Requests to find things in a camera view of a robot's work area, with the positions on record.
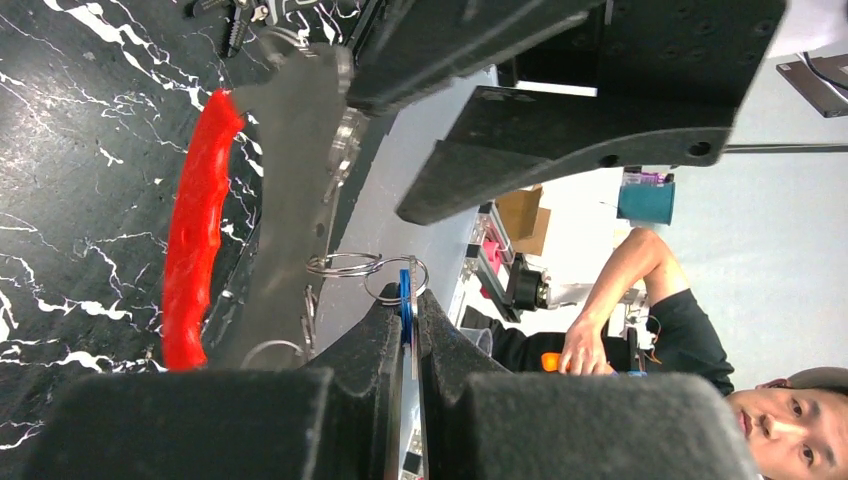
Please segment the metal plate with red handle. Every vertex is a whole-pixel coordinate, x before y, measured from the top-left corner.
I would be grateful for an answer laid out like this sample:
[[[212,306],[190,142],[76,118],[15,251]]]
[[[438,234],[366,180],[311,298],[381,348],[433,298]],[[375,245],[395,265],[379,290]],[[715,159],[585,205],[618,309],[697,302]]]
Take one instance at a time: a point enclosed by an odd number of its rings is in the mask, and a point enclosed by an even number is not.
[[[180,176],[170,223],[163,291],[163,356],[170,371],[296,367],[314,353],[321,279],[311,266],[329,250],[338,194],[359,152],[366,119],[348,107],[351,51],[295,45],[264,32],[272,65],[260,83],[219,89],[202,110]],[[203,324],[220,247],[230,150],[254,119],[261,145],[257,251],[239,318]]]

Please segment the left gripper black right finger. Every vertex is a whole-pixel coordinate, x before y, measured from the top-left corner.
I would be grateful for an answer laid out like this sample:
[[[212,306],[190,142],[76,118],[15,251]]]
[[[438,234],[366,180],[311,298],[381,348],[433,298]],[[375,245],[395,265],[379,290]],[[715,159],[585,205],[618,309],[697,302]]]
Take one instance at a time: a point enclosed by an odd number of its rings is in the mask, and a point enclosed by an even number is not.
[[[691,375],[505,370],[431,292],[417,301],[430,479],[754,479],[719,393]]]

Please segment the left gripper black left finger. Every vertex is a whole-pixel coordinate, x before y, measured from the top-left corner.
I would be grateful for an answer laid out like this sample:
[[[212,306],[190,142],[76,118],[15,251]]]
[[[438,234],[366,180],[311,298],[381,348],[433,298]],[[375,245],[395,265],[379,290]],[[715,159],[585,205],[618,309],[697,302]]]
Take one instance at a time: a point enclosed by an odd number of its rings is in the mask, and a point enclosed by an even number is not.
[[[306,365],[92,375],[57,399],[25,479],[394,479],[401,321],[374,304]]]

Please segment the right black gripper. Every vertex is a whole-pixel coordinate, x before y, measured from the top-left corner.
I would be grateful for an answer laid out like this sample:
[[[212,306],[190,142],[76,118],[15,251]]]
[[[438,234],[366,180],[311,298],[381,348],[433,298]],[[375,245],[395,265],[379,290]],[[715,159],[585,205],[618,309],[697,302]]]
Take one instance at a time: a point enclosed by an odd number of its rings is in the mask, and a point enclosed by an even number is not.
[[[506,87],[613,96],[476,88],[397,215],[430,225],[597,169],[715,164],[786,9],[784,1],[602,2],[581,24],[498,64],[497,76]]]

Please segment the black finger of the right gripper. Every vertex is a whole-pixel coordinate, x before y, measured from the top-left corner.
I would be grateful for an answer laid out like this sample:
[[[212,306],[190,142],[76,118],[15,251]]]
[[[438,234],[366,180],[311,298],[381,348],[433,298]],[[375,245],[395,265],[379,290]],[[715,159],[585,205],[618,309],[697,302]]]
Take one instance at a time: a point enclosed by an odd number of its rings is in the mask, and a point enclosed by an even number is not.
[[[361,50],[349,106],[394,113],[589,18],[597,1],[394,1]]]

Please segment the blue key tag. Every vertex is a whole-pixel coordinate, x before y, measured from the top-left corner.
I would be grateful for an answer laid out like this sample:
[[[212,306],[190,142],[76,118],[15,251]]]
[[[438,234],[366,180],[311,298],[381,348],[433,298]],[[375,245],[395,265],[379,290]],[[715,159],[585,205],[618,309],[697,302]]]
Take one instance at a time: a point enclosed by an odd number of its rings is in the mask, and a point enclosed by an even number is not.
[[[412,343],[413,311],[412,311],[412,278],[411,267],[399,272],[399,313],[401,320],[401,342],[404,346]]]

